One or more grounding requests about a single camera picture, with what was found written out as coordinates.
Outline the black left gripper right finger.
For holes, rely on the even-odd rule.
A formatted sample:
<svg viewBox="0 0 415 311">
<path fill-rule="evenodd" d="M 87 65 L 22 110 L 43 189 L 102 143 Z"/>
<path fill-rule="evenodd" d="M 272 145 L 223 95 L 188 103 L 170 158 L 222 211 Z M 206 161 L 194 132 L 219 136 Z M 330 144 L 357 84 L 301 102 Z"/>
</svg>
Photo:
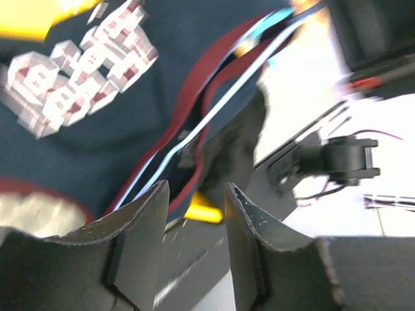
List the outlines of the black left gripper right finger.
<svg viewBox="0 0 415 311">
<path fill-rule="evenodd" d="M 414 239 L 310 238 L 226 187 L 238 310 L 413 310 Z"/>
</svg>

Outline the light blue wire hanger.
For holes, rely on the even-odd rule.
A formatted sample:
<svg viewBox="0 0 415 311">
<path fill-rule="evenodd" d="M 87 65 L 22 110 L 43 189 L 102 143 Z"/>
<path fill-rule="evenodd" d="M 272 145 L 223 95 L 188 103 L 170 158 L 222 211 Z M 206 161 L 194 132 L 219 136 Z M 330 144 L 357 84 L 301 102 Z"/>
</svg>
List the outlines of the light blue wire hanger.
<svg viewBox="0 0 415 311">
<path fill-rule="evenodd" d="M 263 64 L 288 44 L 290 37 L 296 32 L 296 29 L 301 27 L 309 16 L 324 7 L 325 3 L 320 1 L 296 16 L 293 16 L 289 10 L 272 11 L 239 25 L 215 42 L 197 61 L 182 84 L 176 100 L 174 115 L 165 133 L 140 158 L 134 173 L 130 176 L 122 191 L 117 195 L 105 213 L 113 213 L 125 204 L 131 202 L 128 196 L 145 173 L 145 170 L 151 164 L 154 157 L 160 154 L 173 141 L 174 136 L 186 122 L 198 100 L 201 100 L 203 116 L 200 122 L 183 140 L 169 149 L 151 177 L 140 191 L 135 194 L 135 197 L 139 198 L 148 191 L 159 180 L 171 162 L 171 159 L 180 150 L 193 143 L 195 145 L 193 151 L 196 159 L 195 173 L 169 207 L 170 213 L 177 210 L 182 201 L 192 191 L 193 186 L 200 177 L 202 171 L 200 149 L 206 135 L 209 133 L 208 124 L 240 88 L 262 68 Z M 247 37 L 252 34 L 260 36 L 266 32 L 273 32 L 274 28 L 279 29 L 274 39 L 262 41 L 238 59 L 226 63 L 229 55 Z"/>
</svg>

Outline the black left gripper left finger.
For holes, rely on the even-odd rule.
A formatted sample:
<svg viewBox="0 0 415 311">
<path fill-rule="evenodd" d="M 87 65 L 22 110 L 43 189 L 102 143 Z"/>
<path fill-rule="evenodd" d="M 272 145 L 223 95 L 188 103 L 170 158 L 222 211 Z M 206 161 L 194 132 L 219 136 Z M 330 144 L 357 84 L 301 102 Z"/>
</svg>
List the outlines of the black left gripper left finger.
<svg viewBox="0 0 415 311">
<path fill-rule="evenodd" d="M 1 228 L 2 310 L 151 310 L 169 184 L 59 237 Z"/>
</svg>

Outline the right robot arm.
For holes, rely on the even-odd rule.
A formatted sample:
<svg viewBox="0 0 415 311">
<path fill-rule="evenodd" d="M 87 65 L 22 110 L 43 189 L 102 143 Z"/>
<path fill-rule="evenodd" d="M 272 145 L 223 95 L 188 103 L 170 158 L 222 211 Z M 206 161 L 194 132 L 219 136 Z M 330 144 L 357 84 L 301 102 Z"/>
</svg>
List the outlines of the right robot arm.
<svg viewBox="0 0 415 311">
<path fill-rule="evenodd" d="M 414 92 L 414 2 L 326 1 L 351 74 L 344 88 L 365 97 Z"/>
</svg>

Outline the navy maroon-trimmed tank top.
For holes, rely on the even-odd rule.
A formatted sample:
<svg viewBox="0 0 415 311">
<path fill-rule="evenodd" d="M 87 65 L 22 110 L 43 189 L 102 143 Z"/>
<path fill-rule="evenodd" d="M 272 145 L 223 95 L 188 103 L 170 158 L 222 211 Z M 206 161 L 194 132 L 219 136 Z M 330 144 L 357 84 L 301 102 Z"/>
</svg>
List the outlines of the navy maroon-trimmed tank top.
<svg viewBox="0 0 415 311">
<path fill-rule="evenodd" d="M 187 75 L 221 37 L 289 1 L 100 1 L 53 26 L 40 42 L 1 38 L 1 220 L 31 231 L 106 210 L 140 158 L 171 123 Z M 279 32 L 252 34 L 230 63 Z M 248 101 L 261 71 L 208 124 L 204 147 Z M 154 157 L 129 194 L 151 177 L 170 148 L 202 119 L 198 100 L 188 119 Z M 169 206 L 193 177 L 194 144 L 180 150 L 160 179 Z M 169 220 L 189 208 L 199 179 Z"/>
</svg>

